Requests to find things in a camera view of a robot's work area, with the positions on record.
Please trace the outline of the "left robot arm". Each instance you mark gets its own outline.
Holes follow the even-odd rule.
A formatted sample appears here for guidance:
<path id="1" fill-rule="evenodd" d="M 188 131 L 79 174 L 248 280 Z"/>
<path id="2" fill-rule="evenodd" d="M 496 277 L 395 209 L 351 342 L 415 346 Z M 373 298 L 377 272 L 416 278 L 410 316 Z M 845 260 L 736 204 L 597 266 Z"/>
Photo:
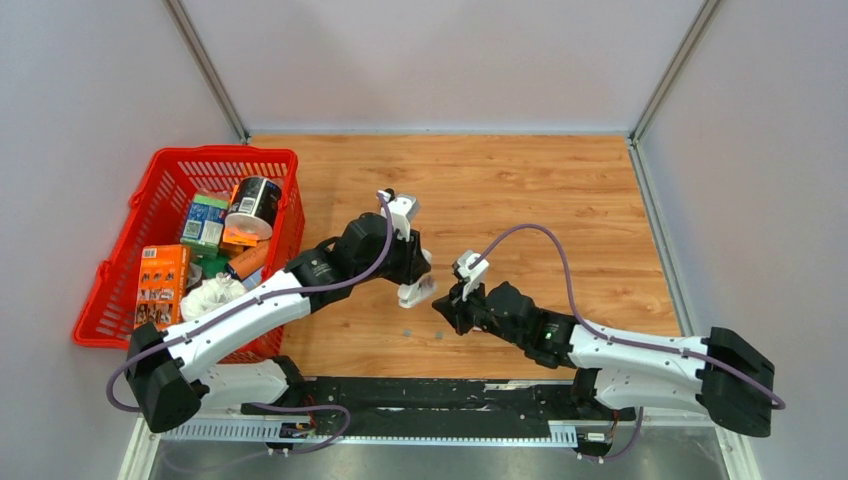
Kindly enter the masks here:
<path id="1" fill-rule="evenodd" d="M 201 411 L 242 404 L 270 404 L 294 414 L 306 389 L 286 376 L 280 359 L 226 364 L 224 358 L 373 279 L 398 285 L 401 304 L 410 307 L 431 295 L 431 270 L 432 255 L 418 231 L 365 213 L 224 306 L 163 331 L 136 328 L 124 364 L 108 380 L 107 399 L 117 409 L 141 413 L 153 433 L 172 430 Z"/>

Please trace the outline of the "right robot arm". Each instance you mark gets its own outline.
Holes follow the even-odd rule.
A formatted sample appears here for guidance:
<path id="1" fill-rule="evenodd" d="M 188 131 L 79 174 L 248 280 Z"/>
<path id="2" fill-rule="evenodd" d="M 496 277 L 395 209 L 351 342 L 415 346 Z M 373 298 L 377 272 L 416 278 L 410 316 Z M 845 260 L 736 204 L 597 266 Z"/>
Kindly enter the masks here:
<path id="1" fill-rule="evenodd" d="M 662 408 L 704 414 L 749 437 L 771 433 L 774 364 L 733 330 L 663 337 L 580 322 L 536 306 L 508 282 L 471 292 L 456 284 L 432 307 L 459 335 L 480 330 L 540 366 L 574 369 L 570 402 L 583 418 Z"/>

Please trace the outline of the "white stapler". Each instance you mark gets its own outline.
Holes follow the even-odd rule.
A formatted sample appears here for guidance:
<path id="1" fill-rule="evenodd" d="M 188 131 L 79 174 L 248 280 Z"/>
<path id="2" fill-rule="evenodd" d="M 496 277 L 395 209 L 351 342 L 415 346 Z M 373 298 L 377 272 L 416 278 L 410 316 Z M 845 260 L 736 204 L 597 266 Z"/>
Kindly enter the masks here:
<path id="1" fill-rule="evenodd" d="M 432 255 L 426 249 L 413 249 L 405 255 L 396 273 L 398 305 L 401 308 L 411 309 L 435 293 L 432 268 Z"/>

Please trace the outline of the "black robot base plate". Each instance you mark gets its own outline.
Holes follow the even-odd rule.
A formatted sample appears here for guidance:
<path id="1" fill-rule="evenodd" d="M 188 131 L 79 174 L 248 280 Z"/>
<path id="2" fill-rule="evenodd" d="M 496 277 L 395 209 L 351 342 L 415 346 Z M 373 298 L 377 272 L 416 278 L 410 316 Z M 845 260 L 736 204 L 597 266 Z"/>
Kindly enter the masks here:
<path id="1" fill-rule="evenodd" d="M 347 438 L 540 438 L 551 421 L 610 424 L 608 408 L 580 400 L 568 382 L 318 377 L 295 382 L 280 407 L 321 406 L 320 435 Z"/>

